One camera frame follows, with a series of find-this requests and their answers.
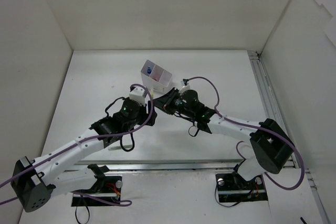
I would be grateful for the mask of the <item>yellow highlighter pen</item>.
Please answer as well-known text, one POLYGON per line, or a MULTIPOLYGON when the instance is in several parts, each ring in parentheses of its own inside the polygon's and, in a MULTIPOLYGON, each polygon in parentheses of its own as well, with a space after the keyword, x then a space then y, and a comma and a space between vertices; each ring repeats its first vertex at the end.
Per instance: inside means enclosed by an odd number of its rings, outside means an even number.
POLYGON ((154 100, 154 87, 150 88, 152 100, 154 100))

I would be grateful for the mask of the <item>blue-capped clear spray bottle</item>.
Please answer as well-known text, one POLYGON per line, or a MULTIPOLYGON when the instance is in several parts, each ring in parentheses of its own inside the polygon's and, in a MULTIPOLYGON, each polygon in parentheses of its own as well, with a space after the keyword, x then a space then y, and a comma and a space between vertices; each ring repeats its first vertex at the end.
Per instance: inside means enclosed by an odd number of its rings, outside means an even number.
POLYGON ((147 67, 146 74, 149 76, 152 72, 152 68, 150 66, 147 67))

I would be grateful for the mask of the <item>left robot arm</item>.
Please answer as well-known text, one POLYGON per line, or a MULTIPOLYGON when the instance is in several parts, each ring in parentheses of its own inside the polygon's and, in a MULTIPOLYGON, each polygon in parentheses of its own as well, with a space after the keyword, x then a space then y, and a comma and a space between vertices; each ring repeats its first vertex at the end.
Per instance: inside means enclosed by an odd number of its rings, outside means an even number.
POLYGON ((94 122, 83 134, 44 156, 24 156, 14 166, 10 184, 25 212, 33 212, 48 200, 77 190, 99 192, 105 186, 105 166, 96 164, 68 172, 70 166, 106 149, 144 126, 153 126, 157 113, 153 100, 128 97, 120 111, 94 122))

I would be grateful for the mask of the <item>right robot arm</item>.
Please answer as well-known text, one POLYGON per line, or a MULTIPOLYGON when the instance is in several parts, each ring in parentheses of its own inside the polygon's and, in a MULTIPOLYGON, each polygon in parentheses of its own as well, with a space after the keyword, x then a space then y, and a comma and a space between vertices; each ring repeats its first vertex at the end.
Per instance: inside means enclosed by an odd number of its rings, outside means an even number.
POLYGON ((245 188, 263 173, 279 174, 293 153, 292 141, 276 121, 249 122, 220 115, 204 105, 195 90, 173 88, 154 99, 154 105, 166 114, 193 122, 199 131, 229 136, 248 144, 252 156, 238 164, 232 175, 233 184, 238 188, 245 188))

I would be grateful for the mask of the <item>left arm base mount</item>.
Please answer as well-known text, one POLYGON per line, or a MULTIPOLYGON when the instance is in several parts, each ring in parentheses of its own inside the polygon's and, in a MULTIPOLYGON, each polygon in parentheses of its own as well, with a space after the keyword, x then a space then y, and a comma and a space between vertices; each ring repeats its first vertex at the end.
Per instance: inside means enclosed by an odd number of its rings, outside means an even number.
MULTIPOLYGON (((106 181, 99 189, 87 189, 80 190, 81 193, 88 194, 92 197, 99 198, 112 203, 117 203, 121 200, 121 187, 122 187, 122 176, 121 175, 109 175, 106 177, 106 181)), ((73 194, 71 200, 72 207, 102 207, 109 206, 100 201, 96 201, 89 197, 84 197, 81 195, 73 194)))

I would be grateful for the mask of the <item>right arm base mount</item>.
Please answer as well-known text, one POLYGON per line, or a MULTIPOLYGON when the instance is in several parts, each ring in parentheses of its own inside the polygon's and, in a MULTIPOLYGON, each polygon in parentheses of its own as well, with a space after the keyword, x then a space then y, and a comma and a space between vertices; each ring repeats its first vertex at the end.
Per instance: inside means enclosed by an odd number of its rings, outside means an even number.
POLYGON ((268 201, 265 183, 261 175, 246 182, 233 174, 216 174, 215 199, 225 207, 234 207, 243 202, 268 201))

